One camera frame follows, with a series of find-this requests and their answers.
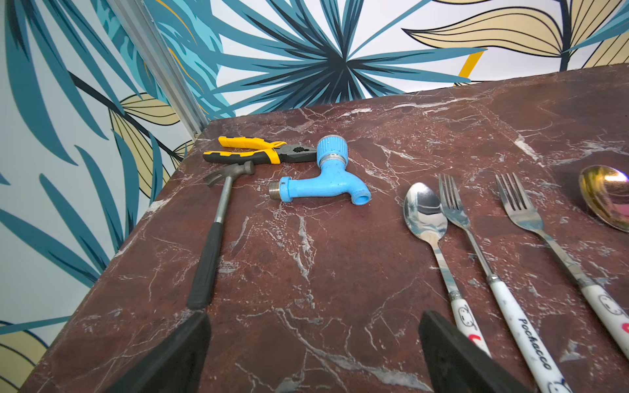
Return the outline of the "yellow black pliers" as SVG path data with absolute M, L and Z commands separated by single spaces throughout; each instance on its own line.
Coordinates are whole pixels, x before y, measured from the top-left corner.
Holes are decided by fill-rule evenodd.
M 286 142 L 266 142 L 259 138 L 219 137 L 222 147 L 232 151 L 209 151 L 203 153 L 205 161 L 214 164 L 244 164 L 251 161 L 254 165 L 279 165 L 282 163 L 305 163 L 317 161 L 317 152 L 313 147 L 291 145 Z

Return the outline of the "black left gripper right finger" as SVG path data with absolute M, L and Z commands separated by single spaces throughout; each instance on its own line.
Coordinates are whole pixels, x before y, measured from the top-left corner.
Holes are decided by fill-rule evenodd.
M 435 392 L 529 391 L 436 311 L 423 312 L 419 337 Z

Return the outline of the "spoon with white handle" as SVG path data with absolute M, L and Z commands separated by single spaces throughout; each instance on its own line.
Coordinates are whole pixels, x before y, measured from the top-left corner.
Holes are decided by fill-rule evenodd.
M 439 198 L 426 184 L 414 183 L 406 193 L 403 209 L 408 229 L 432 248 L 450 299 L 456 327 L 470 342 L 491 357 L 478 322 L 468 302 L 463 298 L 439 247 L 439 241 L 445 236 L 448 225 Z

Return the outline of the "black handled hammer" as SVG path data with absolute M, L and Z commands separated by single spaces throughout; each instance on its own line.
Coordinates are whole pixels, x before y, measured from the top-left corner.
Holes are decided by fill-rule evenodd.
M 241 175 L 255 174 L 255 165 L 251 160 L 244 164 L 227 165 L 221 170 L 210 173 L 204 178 L 208 187 L 224 180 L 223 189 L 216 211 L 216 217 L 208 233 L 205 246 L 201 252 L 193 286 L 188 295 L 188 309 L 205 309 L 211 303 L 219 266 L 219 254 L 224 233 L 224 218 L 229 206 L 229 198 L 234 182 Z

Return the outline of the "left aluminium corner post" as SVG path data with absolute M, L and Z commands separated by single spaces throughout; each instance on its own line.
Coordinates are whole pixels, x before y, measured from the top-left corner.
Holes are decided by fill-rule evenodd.
M 191 138 L 198 138 L 209 121 L 188 88 L 178 62 L 170 53 L 145 3 L 137 0 L 111 0 L 108 4 L 146 62 L 147 68 L 162 87 Z

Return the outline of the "iridescent spoon with blue handle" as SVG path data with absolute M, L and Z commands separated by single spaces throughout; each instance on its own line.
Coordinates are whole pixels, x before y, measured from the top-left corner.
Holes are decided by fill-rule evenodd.
M 628 232 L 628 177 L 607 165 L 591 165 L 579 175 L 587 206 L 606 224 Z

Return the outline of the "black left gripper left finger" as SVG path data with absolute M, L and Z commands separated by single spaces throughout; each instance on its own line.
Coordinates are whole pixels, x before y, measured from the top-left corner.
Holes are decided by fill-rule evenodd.
M 211 324 L 197 312 L 108 387 L 108 392 L 197 392 Z

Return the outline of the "blue plastic faucet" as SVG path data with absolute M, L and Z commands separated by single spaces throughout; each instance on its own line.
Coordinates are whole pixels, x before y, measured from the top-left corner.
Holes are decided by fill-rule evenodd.
M 372 195 L 365 183 L 347 172 L 348 146 L 343 137 L 328 135 L 319 141 L 316 150 L 320 175 L 301 180 L 283 177 L 280 181 L 270 182 L 269 195 L 272 199 L 292 202 L 294 198 L 336 197 L 348 193 L 356 206 L 371 201 Z

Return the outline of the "fork with white Pochacco handle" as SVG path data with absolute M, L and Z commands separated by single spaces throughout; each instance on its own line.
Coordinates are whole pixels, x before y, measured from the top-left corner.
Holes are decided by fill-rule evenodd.
M 532 326 L 530 319 L 505 282 L 495 274 L 491 265 L 486 261 L 483 251 L 472 233 L 470 220 L 465 212 L 455 180 L 449 175 L 440 175 L 439 190 L 445 216 L 467 234 L 468 240 L 486 274 L 486 281 L 491 288 L 496 303 L 540 391 L 570 392 L 572 389 L 569 387 L 563 373 L 560 372 L 541 337 Z

